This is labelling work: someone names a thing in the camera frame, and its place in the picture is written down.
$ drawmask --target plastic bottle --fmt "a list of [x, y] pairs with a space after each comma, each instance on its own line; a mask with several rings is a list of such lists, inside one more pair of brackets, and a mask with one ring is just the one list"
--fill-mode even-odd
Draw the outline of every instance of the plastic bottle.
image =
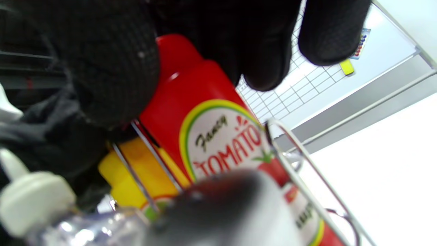
[[[120, 144], [119, 148], [158, 207], [160, 209], [166, 207], [172, 197], [178, 194], [178, 190], [143, 141], [140, 138], [135, 138]], [[166, 152], [160, 148], [158, 152], [178, 183], [183, 188], [188, 187], [190, 182]], [[99, 172], [110, 184], [111, 196], [118, 205], [136, 207], [151, 221], [156, 218], [156, 214], [149, 206], [147, 199], [114, 150], [111, 150], [102, 159], [99, 164]]]
[[196, 182], [236, 168], [262, 170], [282, 187], [308, 246], [340, 246], [267, 145], [263, 127], [220, 66], [205, 60], [183, 36], [157, 39], [160, 84], [140, 121]]
[[81, 214], [68, 183], [50, 172], [29, 173], [21, 160], [0, 150], [11, 183], [0, 194], [0, 221], [30, 246], [144, 246], [146, 219], [134, 208]]

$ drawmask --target ketchup bottle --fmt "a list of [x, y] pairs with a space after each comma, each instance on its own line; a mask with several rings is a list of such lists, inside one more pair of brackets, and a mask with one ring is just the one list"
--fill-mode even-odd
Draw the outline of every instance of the ketchup bottle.
[[341, 246], [267, 144], [263, 127], [220, 66], [183, 36], [157, 39], [160, 84], [139, 120], [191, 182], [235, 168], [260, 169], [276, 180], [307, 245]]

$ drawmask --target wire rack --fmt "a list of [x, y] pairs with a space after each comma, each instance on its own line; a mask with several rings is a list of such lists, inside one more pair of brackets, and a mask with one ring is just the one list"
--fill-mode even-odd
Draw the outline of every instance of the wire rack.
[[[173, 183], [173, 185], [177, 188], [177, 190], [181, 193], [183, 192], [182, 187], [179, 185], [179, 183], [176, 180], [176, 177], [173, 176], [172, 172], [167, 168], [167, 165], [164, 163], [160, 155], [158, 154], [158, 151], [154, 148], [153, 144], [151, 143], [151, 140], [146, 134], [143, 134], [145, 132], [144, 126], [138, 121], [134, 121], [131, 123], [132, 127], [138, 134], [138, 136], [141, 138], [141, 140], [144, 142], [144, 144], [147, 146], [147, 148], [151, 151], [153, 156], [157, 159], [158, 163], [160, 164], [161, 168], [165, 171], [170, 181]], [[269, 143], [269, 146], [271, 150], [275, 153], [276, 158], [279, 160], [283, 168], [286, 170], [287, 174], [290, 177], [292, 185], [296, 186], [297, 189], [302, 193], [302, 195], [308, 200], [308, 202], [313, 205], [315, 211], [320, 216], [322, 220], [325, 221], [325, 223], [332, 229], [332, 231], [337, 235], [338, 239], [341, 241], [342, 245], [344, 246], [361, 246], [363, 240], [367, 242], [367, 245], [376, 246], [375, 242], [370, 238], [370, 236], [367, 234], [367, 232], [364, 230], [364, 228], [361, 226], [361, 224], [356, 220], [355, 216], [351, 213], [350, 209], [346, 206], [344, 201], [340, 198], [338, 193], [333, 189], [333, 187], [329, 184], [329, 182], [326, 180], [326, 178], [322, 175], [322, 173], [319, 171], [317, 166], [314, 164], [312, 159], [309, 156], [309, 153], [307, 150], [303, 147], [302, 143], [296, 138], [296, 136], [291, 132], [286, 130], [287, 128], [282, 124], [280, 121], [276, 119], [269, 119], [265, 125], [266, 129], [266, 135], [267, 135], [267, 141]], [[295, 149], [293, 153], [285, 152], [281, 150], [277, 144], [274, 142], [273, 138], [270, 135], [270, 132], [273, 127], [279, 128], [281, 131], [284, 132], [284, 134], [287, 135], [288, 139], [295, 145]], [[150, 192], [147, 190], [145, 185], [141, 182], [138, 175], [135, 173], [133, 167], [129, 163], [129, 161], [126, 159], [126, 157], [123, 155], [122, 151], [118, 147], [117, 144], [113, 144], [113, 148], [115, 149], [116, 153], [118, 154], [118, 157], [126, 167], [126, 169], [131, 173], [133, 179], [135, 180], [137, 186], [143, 193], [144, 197], [148, 200], [148, 203], [150, 204], [150, 207], [156, 212], [159, 213], [160, 209], [152, 196], [150, 195]], [[287, 158], [287, 155], [293, 155], [293, 158]], [[305, 182], [301, 179], [298, 172], [301, 169], [303, 165], [308, 165], [312, 168], [312, 170], [317, 174], [317, 176], [320, 178], [320, 180], [325, 184], [327, 189], [330, 191], [332, 196], [338, 201], [338, 203], [341, 205], [342, 210], [337, 211], [334, 209], [329, 209], [323, 207], [318, 199], [312, 194], [312, 192], [307, 188], [305, 185]], [[343, 232], [339, 229], [337, 224], [332, 219], [332, 215], [342, 218], [344, 221], [348, 223], [351, 230], [353, 231], [353, 239], [348, 240]]]

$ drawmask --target black glove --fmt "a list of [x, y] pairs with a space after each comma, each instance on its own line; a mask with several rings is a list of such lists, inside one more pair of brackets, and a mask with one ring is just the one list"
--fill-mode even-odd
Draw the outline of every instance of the black glove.
[[[333, 65], [356, 50], [370, 0], [307, 0], [299, 48], [312, 63]], [[234, 85], [277, 87], [288, 73], [301, 0], [151, 0], [160, 34], [185, 35], [217, 61]]]
[[[267, 91], [287, 75], [300, 0], [12, 0], [65, 65], [80, 106], [110, 128], [136, 118], [159, 77], [159, 35], [187, 36], [237, 85]], [[316, 65], [345, 60], [358, 46], [371, 0], [307, 0], [301, 53]]]

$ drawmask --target bottle label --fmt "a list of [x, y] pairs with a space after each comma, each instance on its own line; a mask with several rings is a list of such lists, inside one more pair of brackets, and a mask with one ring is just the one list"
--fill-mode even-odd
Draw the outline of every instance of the bottle label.
[[296, 227], [306, 246], [319, 246], [323, 240], [325, 222], [320, 218], [314, 207], [302, 195], [296, 186], [288, 184], [283, 188], [285, 200], [291, 213], [295, 216]]
[[270, 162], [262, 126], [242, 106], [209, 100], [195, 107], [180, 130], [180, 152], [191, 180]]
[[205, 101], [185, 117], [179, 141], [184, 167], [194, 182], [235, 168], [268, 173], [282, 187], [305, 246], [320, 245], [323, 220], [291, 185], [270, 151], [264, 128], [247, 109], [226, 100]]

